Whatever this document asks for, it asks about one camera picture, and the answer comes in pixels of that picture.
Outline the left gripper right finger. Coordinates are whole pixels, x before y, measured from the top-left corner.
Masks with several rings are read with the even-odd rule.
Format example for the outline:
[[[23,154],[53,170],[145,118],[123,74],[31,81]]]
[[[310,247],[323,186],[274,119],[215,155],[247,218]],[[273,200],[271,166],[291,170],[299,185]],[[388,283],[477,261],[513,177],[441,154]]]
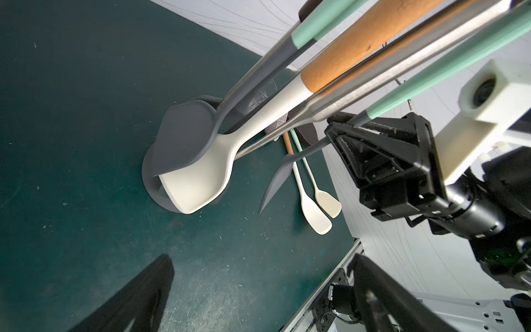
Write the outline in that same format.
[[[455,331],[368,257],[353,259],[354,294],[367,331]]]

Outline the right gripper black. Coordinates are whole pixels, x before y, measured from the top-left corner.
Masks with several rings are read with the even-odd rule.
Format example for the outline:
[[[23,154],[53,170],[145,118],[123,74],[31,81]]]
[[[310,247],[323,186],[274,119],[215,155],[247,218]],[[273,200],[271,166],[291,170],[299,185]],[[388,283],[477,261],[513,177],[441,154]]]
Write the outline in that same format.
[[[353,118],[344,112],[331,116],[325,133],[372,216],[448,219],[451,203],[430,122],[413,112],[402,118],[379,117],[361,127],[350,123]]]

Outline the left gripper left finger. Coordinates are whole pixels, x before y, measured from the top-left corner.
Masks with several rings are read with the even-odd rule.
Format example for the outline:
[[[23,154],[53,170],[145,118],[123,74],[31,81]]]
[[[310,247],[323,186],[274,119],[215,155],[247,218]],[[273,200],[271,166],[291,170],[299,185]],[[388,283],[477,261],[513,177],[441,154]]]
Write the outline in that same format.
[[[157,331],[174,279],[169,255],[157,257],[72,331]]]

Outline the cream spatula wooden handle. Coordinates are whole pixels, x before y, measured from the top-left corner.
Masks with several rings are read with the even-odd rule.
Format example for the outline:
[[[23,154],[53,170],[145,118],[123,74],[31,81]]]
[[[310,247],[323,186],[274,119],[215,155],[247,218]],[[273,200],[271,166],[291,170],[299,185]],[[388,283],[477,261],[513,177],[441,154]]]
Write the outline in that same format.
[[[307,195],[300,177],[297,163],[293,163],[293,173],[300,192],[301,210],[304,218],[317,234],[325,235],[332,228],[330,219],[321,211],[314,200]]]

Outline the grey turner mint handle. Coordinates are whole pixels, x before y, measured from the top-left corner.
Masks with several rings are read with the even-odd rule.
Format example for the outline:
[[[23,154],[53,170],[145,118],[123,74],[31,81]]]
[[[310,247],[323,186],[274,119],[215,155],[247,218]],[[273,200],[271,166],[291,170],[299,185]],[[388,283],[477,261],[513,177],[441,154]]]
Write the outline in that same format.
[[[530,30],[527,1],[455,1],[369,59],[305,104],[295,119],[277,130],[325,120],[438,56],[434,63],[354,117],[363,125],[478,62]]]

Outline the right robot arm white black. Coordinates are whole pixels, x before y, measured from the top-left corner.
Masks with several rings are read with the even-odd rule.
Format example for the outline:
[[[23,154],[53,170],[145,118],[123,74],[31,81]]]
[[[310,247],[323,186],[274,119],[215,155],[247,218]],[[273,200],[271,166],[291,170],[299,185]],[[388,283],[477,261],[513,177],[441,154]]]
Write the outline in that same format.
[[[482,270],[519,293],[498,304],[416,297],[356,255],[348,267],[354,285],[329,284],[318,320],[347,315],[368,331],[493,331],[511,323],[530,330],[529,148],[484,163],[482,179],[466,170],[447,185],[430,123],[414,113],[369,120],[342,112],[329,118],[325,135],[373,217],[412,228],[426,221],[434,235],[467,239]]]

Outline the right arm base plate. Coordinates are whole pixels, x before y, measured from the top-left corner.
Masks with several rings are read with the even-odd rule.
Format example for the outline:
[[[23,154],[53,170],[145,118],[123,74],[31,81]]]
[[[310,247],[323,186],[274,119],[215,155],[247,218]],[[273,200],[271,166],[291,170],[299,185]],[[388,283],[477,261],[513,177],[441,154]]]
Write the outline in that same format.
[[[335,319],[335,314],[344,314],[354,318],[356,304],[354,288],[348,284],[348,277],[343,268],[339,268],[332,280],[318,295],[311,306],[315,317],[317,331],[328,331]]]

